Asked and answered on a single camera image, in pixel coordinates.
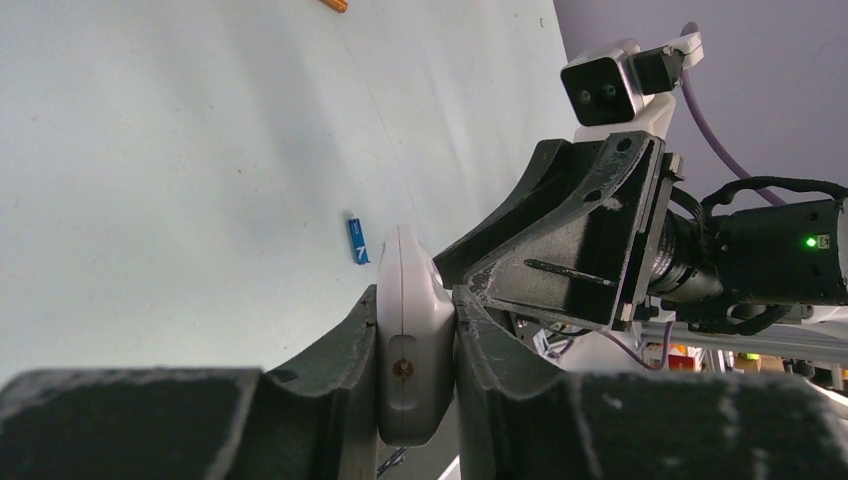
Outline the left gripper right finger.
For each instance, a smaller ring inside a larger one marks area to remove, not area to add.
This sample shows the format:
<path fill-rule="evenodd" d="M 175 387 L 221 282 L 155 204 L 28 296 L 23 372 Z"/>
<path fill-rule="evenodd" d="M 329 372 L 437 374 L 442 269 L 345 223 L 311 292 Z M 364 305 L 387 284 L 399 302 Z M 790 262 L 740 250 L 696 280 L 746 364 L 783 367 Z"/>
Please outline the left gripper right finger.
<path fill-rule="evenodd" d="M 455 289 L 465 479 L 843 479 L 847 431 L 786 374 L 572 373 Z"/>

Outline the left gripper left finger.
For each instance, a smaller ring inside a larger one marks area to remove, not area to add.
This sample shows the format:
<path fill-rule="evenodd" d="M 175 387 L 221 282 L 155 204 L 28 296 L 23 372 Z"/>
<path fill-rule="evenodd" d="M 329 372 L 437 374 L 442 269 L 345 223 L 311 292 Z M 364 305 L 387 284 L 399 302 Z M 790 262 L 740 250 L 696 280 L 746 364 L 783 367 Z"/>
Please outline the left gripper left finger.
<path fill-rule="evenodd" d="M 376 290 L 284 364 L 41 369 L 1 391 L 5 479 L 372 479 Z"/>

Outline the white AC remote control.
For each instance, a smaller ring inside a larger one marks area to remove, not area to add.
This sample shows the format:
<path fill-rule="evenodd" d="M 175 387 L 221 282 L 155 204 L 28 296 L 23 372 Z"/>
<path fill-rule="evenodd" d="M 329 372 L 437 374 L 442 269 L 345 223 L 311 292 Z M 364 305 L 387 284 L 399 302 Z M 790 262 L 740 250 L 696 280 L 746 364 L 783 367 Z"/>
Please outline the white AC remote control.
<path fill-rule="evenodd" d="M 385 239 L 376 283 L 377 420 L 384 443 L 416 447 L 438 430 L 454 392 L 455 306 L 413 228 Z"/>

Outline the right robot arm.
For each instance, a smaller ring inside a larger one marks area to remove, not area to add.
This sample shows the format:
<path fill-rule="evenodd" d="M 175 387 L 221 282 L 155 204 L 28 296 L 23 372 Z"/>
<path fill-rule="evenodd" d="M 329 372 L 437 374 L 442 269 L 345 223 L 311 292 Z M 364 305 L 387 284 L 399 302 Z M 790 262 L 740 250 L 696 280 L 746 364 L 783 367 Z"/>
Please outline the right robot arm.
<path fill-rule="evenodd" d="M 436 256 L 489 308 L 594 329 L 657 315 L 751 336 L 797 306 L 847 302 L 847 191 L 755 176 L 702 200 L 657 136 L 538 143 L 516 187 Z"/>

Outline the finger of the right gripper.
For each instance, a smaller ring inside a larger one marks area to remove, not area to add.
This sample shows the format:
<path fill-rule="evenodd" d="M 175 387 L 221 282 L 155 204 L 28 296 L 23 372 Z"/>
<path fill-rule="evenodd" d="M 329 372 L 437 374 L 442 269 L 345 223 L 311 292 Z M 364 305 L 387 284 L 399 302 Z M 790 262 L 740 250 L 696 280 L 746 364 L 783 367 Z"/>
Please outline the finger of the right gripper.
<path fill-rule="evenodd" d="M 506 199 L 477 226 L 434 257 L 443 285 L 461 285 L 472 267 L 560 205 L 584 179 L 597 143 L 548 139 L 537 143 Z"/>
<path fill-rule="evenodd" d="M 584 328 L 621 323 L 643 194 L 666 145 L 641 131 L 595 142 L 574 191 L 468 272 L 463 284 L 484 306 Z"/>

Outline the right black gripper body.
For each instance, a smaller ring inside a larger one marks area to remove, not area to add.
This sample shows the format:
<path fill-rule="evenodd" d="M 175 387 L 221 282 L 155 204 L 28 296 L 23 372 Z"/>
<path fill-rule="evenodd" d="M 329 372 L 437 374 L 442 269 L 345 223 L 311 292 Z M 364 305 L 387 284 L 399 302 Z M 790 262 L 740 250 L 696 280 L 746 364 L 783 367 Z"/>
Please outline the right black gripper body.
<path fill-rule="evenodd" d="M 622 324 L 634 320 L 637 306 L 647 296 L 671 190 L 683 179 L 682 166 L 679 154 L 667 152 L 656 159 L 650 171 L 622 290 L 623 303 L 619 308 Z"/>

